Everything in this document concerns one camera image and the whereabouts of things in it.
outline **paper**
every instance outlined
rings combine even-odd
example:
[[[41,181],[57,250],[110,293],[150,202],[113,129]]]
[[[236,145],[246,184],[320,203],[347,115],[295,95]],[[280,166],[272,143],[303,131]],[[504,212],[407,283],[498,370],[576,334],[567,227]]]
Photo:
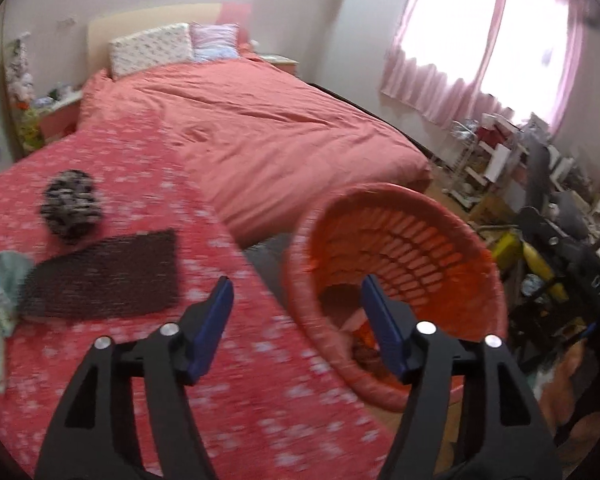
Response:
[[[509,153],[511,153],[511,150],[503,144],[498,144],[496,146],[496,151],[493,153],[489,165],[487,166],[487,170],[484,172],[484,177],[489,182],[496,182],[500,177],[500,174],[507,163],[507,159],[509,158]]]

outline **blue gripper pad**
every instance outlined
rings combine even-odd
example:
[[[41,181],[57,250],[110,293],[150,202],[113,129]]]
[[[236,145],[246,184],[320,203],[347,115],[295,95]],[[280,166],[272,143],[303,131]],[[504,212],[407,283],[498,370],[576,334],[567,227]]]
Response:
[[[362,307],[380,346],[382,362],[402,380],[409,371],[406,353],[411,332],[417,323],[411,307],[389,299],[372,274],[362,281]]]
[[[233,306],[234,285],[223,276],[216,283],[208,300],[189,307],[183,316],[180,324],[187,340],[187,373],[193,383],[211,368]]]

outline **striped pillow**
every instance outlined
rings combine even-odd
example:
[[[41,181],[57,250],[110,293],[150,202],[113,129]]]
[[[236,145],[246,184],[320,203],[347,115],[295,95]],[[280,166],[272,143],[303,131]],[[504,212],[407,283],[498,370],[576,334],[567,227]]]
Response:
[[[235,23],[225,25],[200,25],[191,23],[193,61],[204,63],[217,59],[236,59],[238,54],[238,30]]]

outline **white floral pillow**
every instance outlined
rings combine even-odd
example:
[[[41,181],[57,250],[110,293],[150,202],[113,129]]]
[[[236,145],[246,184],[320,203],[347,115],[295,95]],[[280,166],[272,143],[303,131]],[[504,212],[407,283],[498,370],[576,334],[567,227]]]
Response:
[[[116,38],[109,43],[114,80],[154,66],[193,60],[188,23],[174,23]]]

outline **black knit cloth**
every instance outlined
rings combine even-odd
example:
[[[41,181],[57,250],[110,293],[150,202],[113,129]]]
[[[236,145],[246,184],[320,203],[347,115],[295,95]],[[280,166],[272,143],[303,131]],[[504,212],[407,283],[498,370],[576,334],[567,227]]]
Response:
[[[100,222],[102,210],[93,190],[93,179],[80,170],[59,173],[46,188],[40,214],[65,243],[75,244]]]
[[[105,238],[37,264],[20,287],[18,312],[31,317],[142,316],[178,304],[173,229]]]

